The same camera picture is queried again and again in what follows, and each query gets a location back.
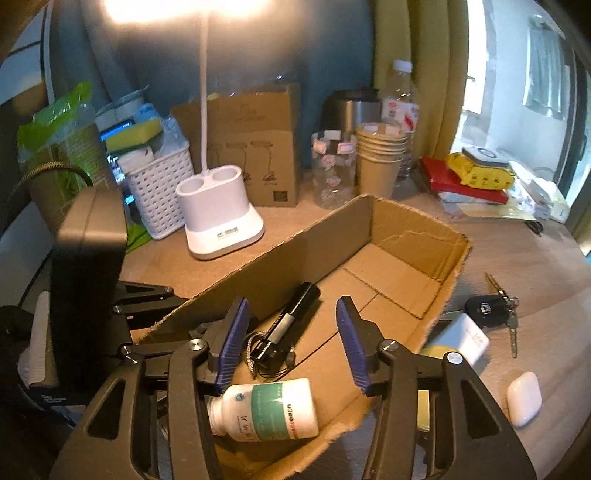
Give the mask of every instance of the screw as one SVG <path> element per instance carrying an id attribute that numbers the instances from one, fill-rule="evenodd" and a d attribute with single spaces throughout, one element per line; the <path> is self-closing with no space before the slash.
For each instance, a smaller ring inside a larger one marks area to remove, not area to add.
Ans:
<path id="1" fill-rule="evenodd" d="M 197 338 L 189 342 L 189 349 L 198 352 L 199 350 L 203 350 L 206 345 L 207 343 L 205 340 Z"/>
<path id="2" fill-rule="evenodd" d="M 380 343 L 380 347 L 386 350 L 387 352 L 395 352 L 398 350 L 399 344 L 396 340 L 384 340 Z"/>
<path id="3" fill-rule="evenodd" d="M 459 365 L 464 361 L 464 358 L 457 352 L 449 352 L 447 354 L 447 361 L 454 365 Z"/>

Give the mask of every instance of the green label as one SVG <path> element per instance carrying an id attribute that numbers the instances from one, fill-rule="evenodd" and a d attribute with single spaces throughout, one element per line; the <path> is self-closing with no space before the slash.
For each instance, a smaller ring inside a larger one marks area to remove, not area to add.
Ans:
<path id="1" fill-rule="evenodd" d="M 283 413 L 283 384 L 254 385 L 251 397 L 252 423 L 259 440 L 288 440 Z"/>

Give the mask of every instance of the key fob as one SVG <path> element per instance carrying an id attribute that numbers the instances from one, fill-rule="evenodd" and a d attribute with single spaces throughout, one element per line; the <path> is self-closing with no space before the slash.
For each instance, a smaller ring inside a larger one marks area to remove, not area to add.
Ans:
<path id="1" fill-rule="evenodd" d="M 480 327 L 505 325 L 511 312 L 502 295 L 484 295 L 468 299 L 464 311 Z"/>

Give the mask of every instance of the plastic jar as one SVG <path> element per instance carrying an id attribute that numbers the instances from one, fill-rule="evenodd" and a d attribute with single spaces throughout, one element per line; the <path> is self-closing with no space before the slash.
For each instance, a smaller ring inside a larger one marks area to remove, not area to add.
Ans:
<path id="1" fill-rule="evenodd" d="M 316 437 L 318 420 L 307 378 L 257 385 L 233 385 L 207 399 L 214 435 L 237 442 Z"/>
<path id="2" fill-rule="evenodd" d="M 338 130 L 325 130 L 312 135 L 312 171 L 314 201 L 326 209 L 337 209 L 357 195 L 357 140 L 341 140 Z"/>

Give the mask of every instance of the cardboard box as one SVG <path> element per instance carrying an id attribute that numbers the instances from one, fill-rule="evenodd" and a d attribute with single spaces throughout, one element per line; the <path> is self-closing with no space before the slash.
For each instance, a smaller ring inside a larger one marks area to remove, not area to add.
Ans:
<path id="1" fill-rule="evenodd" d="M 210 168 L 237 165 L 242 169 L 253 205 L 294 207 L 299 173 L 294 130 L 300 114 L 300 89 L 290 84 L 268 90 L 207 103 L 207 158 Z M 200 172 L 200 105 L 179 105 L 171 113 L 191 143 L 193 165 Z"/>
<path id="2" fill-rule="evenodd" d="M 350 295 L 386 338 L 418 352 L 470 248 L 467 237 L 418 210 L 361 196 L 189 300 L 141 342 L 186 339 L 199 322 L 222 318 L 236 296 L 246 297 L 253 315 L 265 319 L 255 328 L 266 329 L 300 283 L 318 283 L 320 307 L 295 346 L 295 368 L 282 380 L 310 380 L 319 436 L 264 445 L 216 438 L 226 480 L 282 480 L 357 428 L 372 402 L 353 383 L 337 334 L 337 300 Z M 244 363 L 233 382 L 253 382 Z"/>

